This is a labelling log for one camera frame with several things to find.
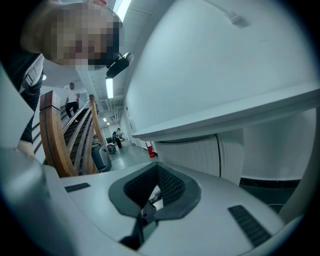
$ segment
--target ear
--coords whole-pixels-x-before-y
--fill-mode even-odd
[[[108,6],[108,2],[106,0],[87,0],[87,3],[100,6],[101,8],[107,8]]]

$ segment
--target stair railing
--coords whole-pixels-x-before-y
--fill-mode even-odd
[[[102,144],[105,142],[99,128],[94,96],[89,96],[89,101],[74,114],[64,127],[62,127],[61,124],[61,109],[59,107],[59,102],[60,98],[54,91],[49,91],[40,98],[40,134],[47,164],[54,167],[61,178],[78,176],[79,173],[82,175],[98,173],[91,156],[94,131],[98,141]],[[81,120],[78,121],[78,124],[66,145],[64,134],[82,112],[84,115]],[[70,154],[76,138],[87,118],[88,120],[81,135],[73,164]]]

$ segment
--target person standing in hallway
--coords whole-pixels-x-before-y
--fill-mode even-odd
[[[122,138],[122,133],[120,128],[118,128],[115,132],[115,142],[118,145],[119,149],[122,149],[121,141],[120,139]]]
[[[75,89],[75,84],[72,82],[69,85],[68,97],[65,100],[65,112],[68,117],[71,118],[72,115],[70,113],[70,109],[73,109],[73,113],[75,114],[79,109],[79,97],[80,93]]]

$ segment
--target red object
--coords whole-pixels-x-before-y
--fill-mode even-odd
[[[148,149],[149,157],[154,158],[155,152],[154,152],[154,149],[152,148],[151,143],[150,143],[150,146],[148,146],[147,143],[145,143],[145,145],[146,145],[146,148]]]

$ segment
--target white shelf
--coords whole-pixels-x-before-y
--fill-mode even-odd
[[[142,141],[172,141],[252,126],[320,105],[320,82],[310,81],[218,105],[132,134]]]

